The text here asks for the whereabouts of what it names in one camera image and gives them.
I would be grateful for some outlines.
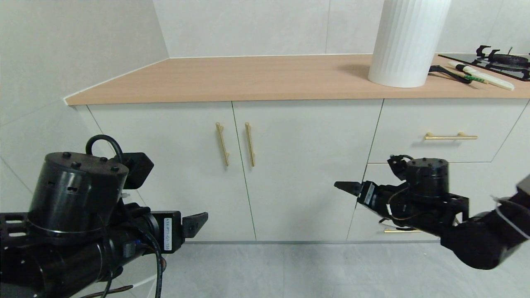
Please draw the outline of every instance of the white cabinet door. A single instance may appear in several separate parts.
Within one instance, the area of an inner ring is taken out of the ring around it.
[[[449,162],[490,162],[521,115],[527,99],[389,99],[377,125],[370,163],[390,154],[437,157]],[[474,140],[425,140],[457,136]]]
[[[258,240],[346,240],[382,100],[234,102]],[[255,166],[245,123],[250,125]]]
[[[364,180],[373,181],[378,185],[400,185],[400,181],[390,170],[388,164],[369,164],[366,167]],[[438,237],[425,232],[393,232],[395,229],[378,224],[381,217],[377,216],[367,207],[357,204],[354,218],[351,221],[350,232],[348,234],[348,241],[424,241],[436,240]]]
[[[208,222],[193,240],[255,240],[230,102],[116,104],[90,110],[124,152],[145,152],[155,164],[138,190],[152,210],[179,210],[183,216],[208,212]],[[216,122],[224,126],[228,167]]]

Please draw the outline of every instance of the wooden countertop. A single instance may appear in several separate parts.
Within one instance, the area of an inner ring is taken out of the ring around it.
[[[147,102],[380,99],[530,98],[530,82],[514,91],[430,74],[424,86],[395,88],[370,82],[371,55],[167,59],[65,99],[68,105]],[[433,65],[449,59],[434,57]]]

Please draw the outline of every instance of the drawer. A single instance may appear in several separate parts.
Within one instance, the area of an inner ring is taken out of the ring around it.
[[[450,162],[490,162],[508,136],[527,99],[385,100],[374,137],[370,163],[391,154],[436,157]],[[425,135],[477,139],[425,140]]]

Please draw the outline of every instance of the label sticker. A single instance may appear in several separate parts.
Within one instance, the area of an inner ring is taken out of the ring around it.
[[[370,205],[370,201],[372,200],[372,196],[374,195],[374,189],[375,186],[373,183],[371,183],[370,187],[368,188],[368,191],[366,192],[365,205]]]
[[[173,219],[164,218],[164,250],[173,249]]]

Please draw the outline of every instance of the black cylindrical motor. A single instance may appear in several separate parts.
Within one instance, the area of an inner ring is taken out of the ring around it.
[[[81,153],[46,155],[28,213],[36,232],[83,237],[108,220],[129,169],[114,160]]]
[[[407,162],[405,177],[411,199],[443,199],[449,193],[449,163],[443,159],[414,159]]]

